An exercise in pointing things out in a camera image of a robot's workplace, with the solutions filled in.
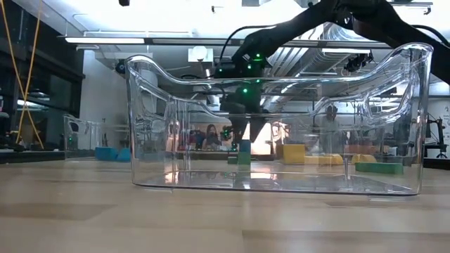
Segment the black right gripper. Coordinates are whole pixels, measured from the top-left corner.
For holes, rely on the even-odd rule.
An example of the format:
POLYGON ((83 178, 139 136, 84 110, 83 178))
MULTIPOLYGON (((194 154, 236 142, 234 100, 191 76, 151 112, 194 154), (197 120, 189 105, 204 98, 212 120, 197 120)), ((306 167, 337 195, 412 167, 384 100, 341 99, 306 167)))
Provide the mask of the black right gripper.
POLYGON ((266 110, 261 106, 261 84, 241 84, 221 99, 220 110, 230 114, 233 139, 240 141, 250 120, 250 140, 255 142, 266 124, 266 110))

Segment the green rectangular block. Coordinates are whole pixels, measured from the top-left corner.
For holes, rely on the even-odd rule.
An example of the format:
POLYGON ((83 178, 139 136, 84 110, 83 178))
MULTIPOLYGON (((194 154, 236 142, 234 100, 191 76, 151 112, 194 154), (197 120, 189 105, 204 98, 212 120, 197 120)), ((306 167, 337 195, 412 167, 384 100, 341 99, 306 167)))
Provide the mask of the green rectangular block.
POLYGON ((378 163, 378 162, 357 162, 355 170, 359 172, 377 174, 403 174, 403 164, 399 163, 378 163))

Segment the person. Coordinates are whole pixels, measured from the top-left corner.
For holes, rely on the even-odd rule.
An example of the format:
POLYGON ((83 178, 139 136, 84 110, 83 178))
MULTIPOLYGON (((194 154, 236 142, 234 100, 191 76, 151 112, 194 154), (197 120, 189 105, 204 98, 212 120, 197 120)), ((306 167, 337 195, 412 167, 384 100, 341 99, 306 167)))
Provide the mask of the person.
POLYGON ((336 120, 338 109, 334 105, 326 108, 326 115, 321 119, 319 146, 325 154, 340 154, 342 152, 342 132, 336 120))
POLYGON ((207 126, 207 131, 205 135, 205 139, 202 143, 203 150, 218 150, 221 146, 221 140, 219 139, 219 135, 217 133, 217 129, 215 125, 209 124, 207 126))

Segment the yellow cube block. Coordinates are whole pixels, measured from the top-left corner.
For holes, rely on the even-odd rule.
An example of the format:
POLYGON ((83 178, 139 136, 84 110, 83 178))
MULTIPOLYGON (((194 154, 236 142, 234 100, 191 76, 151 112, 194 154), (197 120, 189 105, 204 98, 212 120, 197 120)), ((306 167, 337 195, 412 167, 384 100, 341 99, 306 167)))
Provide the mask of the yellow cube block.
POLYGON ((283 145, 283 161, 286 164, 304 164, 306 150, 304 144, 283 145))

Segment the long yellow block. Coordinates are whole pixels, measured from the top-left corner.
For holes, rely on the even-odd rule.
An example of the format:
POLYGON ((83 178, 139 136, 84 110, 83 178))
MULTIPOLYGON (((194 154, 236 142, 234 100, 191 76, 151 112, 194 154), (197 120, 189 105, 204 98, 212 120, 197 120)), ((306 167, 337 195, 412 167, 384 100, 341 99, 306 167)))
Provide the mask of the long yellow block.
POLYGON ((343 165, 344 161, 339 154, 329 154, 329 155, 311 155, 304 157, 305 164, 318 164, 325 166, 338 166, 343 165))

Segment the white globe lamp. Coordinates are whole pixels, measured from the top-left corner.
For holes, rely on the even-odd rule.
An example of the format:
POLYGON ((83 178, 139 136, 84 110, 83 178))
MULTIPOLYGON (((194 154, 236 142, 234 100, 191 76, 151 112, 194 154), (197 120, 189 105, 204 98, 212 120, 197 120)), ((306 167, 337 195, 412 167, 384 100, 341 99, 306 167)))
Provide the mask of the white globe lamp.
POLYGON ((208 49, 205 46, 194 46, 192 48, 192 56, 197 61, 203 61, 208 54, 208 49))

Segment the yellow half-cylinder block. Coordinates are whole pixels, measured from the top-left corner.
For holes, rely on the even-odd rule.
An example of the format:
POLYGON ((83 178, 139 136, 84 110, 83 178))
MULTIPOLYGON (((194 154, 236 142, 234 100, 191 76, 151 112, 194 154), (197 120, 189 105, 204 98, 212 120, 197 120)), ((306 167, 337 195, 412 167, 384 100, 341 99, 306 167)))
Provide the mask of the yellow half-cylinder block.
POLYGON ((373 155, 367 155, 367 154, 355 154, 352 156, 352 160, 351 163, 352 164, 356 164, 356 163, 376 163, 377 160, 373 155))

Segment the long ceiling lamp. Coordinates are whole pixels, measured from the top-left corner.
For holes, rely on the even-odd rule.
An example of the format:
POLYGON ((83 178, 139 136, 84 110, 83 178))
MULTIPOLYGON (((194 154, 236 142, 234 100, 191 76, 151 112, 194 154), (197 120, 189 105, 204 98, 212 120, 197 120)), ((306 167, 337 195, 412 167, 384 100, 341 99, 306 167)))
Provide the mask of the long ceiling lamp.
POLYGON ((145 44, 143 38, 66 37, 65 40, 72 44, 145 44))

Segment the clear plastic bin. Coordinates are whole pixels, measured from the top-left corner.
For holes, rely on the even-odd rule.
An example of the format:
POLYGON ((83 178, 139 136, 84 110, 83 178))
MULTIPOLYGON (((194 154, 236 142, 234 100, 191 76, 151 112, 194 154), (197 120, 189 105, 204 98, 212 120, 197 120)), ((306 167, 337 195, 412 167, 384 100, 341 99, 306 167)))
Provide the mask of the clear plastic bin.
POLYGON ((343 77, 179 79, 147 56, 125 61, 131 146, 131 178, 149 188, 417 195, 423 182, 432 49, 406 44, 372 70, 343 77), (231 126, 221 99, 241 84, 261 84, 266 124, 251 141, 251 164, 228 164, 240 141, 223 141, 231 126), (283 145, 304 144, 306 156, 329 155, 319 146, 326 108, 337 108, 343 165, 286 164, 283 145), (207 126, 221 146, 203 150, 207 126), (403 164, 403 174, 359 172, 355 154, 378 163, 403 164))
POLYGON ((65 159, 93 158, 96 147, 129 148, 129 126, 63 115, 65 159))

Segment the black stand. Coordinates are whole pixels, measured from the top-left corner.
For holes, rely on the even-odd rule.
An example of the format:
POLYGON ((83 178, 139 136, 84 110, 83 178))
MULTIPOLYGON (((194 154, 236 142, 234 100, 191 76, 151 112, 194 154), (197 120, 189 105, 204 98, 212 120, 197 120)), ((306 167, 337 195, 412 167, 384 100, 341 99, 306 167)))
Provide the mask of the black stand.
POLYGON ((430 119, 427 118, 427 125, 426 125, 426 131, 425 131, 425 137, 431 138, 431 142, 425 143, 425 157, 428 157, 428 150, 438 150, 439 154, 436 156, 437 159, 447 159, 446 155, 446 149, 447 144, 444 142, 444 129, 445 126, 443 125, 443 119, 430 119), (431 131, 431 126, 435 124, 437 127, 437 135, 435 135, 431 131))

